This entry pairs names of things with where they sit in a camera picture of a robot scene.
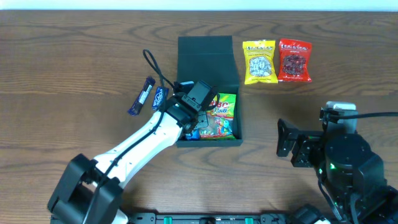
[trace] yellow snack bag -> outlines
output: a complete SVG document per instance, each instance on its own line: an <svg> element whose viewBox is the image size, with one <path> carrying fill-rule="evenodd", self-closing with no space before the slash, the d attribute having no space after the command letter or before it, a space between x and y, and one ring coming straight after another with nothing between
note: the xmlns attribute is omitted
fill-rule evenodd
<svg viewBox="0 0 398 224"><path fill-rule="evenodd" d="M257 82L278 83L274 68L274 40L254 40L243 42L246 61L244 84Z"/></svg>

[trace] wood grain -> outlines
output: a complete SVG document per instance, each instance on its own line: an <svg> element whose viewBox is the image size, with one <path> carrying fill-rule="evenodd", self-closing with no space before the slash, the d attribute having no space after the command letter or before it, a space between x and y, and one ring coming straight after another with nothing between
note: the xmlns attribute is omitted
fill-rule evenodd
<svg viewBox="0 0 398 224"><path fill-rule="evenodd" d="M291 212L311 203L328 212L314 171L276 157L277 119L320 129L328 100L355 102L362 113L398 111L394 12L3 11L0 20L0 223L48 223L46 204L67 162L107 151L146 123L150 106L136 118L126 113L155 75L141 51L151 49L174 80L178 36L233 36L244 143L164 150L129 184L126 210ZM313 43L313 83L243 85L242 41L280 38ZM394 187L397 124L358 124Z"/></svg>

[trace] black box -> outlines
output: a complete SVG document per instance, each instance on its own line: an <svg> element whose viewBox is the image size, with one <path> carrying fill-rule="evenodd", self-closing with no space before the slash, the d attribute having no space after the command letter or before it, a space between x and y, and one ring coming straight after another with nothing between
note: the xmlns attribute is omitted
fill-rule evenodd
<svg viewBox="0 0 398 224"><path fill-rule="evenodd" d="M239 75L236 69L231 36L179 37L177 81L203 80L216 86L220 93L236 94L233 134L235 140L177 141L177 147L240 146L242 114L239 97Z"/></svg>

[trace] product label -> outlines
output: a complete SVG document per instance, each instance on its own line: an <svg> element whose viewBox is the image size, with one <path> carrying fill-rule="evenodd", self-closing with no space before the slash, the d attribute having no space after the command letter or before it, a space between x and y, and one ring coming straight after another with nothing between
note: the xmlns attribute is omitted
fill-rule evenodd
<svg viewBox="0 0 398 224"><path fill-rule="evenodd" d="M155 93L155 98L154 98L154 102L152 104L152 109L153 110L157 110L157 108L159 107L159 105L162 103L164 98L167 98L167 95L169 94L169 89L165 88L165 94L166 96L163 96L163 89L162 87L158 86L156 89L156 93Z"/></svg>
<svg viewBox="0 0 398 224"><path fill-rule="evenodd" d="M303 50L307 51L308 49L306 47L301 47L301 46L292 46L292 45L286 45L286 44L281 44L280 47L282 49L293 49L293 50Z"/></svg>
<svg viewBox="0 0 398 224"><path fill-rule="evenodd" d="M152 89L152 86L149 85L147 91L142 91L141 96L139 97L139 100L138 100L138 102L140 104L144 104L145 103L145 100L147 99L151 89Z"/></svg>
<svg viewBox="0 0 398 224"><path fill-rule="evenodd" d="M248 50L268 50L272 51L272 47L246 47Z"/></svg>
<svg viewBox="0 0 398 224"><path fill-rule="evenodd" d="M210 103L210 106L213 106L216 104L216 101L213 100ZM228 109L229 109L229 103L228 102L218 102L217 107L214 109L214 113L228 113Z"/></svg>

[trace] colorful candy package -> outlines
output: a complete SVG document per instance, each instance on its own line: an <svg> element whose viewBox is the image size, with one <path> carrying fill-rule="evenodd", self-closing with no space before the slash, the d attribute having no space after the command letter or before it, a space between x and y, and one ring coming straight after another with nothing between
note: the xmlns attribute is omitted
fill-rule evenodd
<svg viewBox="0 0 398 224"><path fill-rule="evenodd" d="M312 44L300 40L281 39L279 42L280 70L278 80L283 82L311 82L308 74Z"/></svg>
<svg viewBox="0 0 398 224"><path fill-rule="evenodd" d="M274 68L274 40L255 40L243 42L246 61L244 84L257 82L278 83Z"/></svg>
<svg viewBox="0 0 398 224"><path fill-rule="evenodd" d="M210 106L215 105L215 97ZM233 136L233 121L236 95L220 93L217 107L207 112L208 126L199 128L201 140L235 139Z"/></svg>

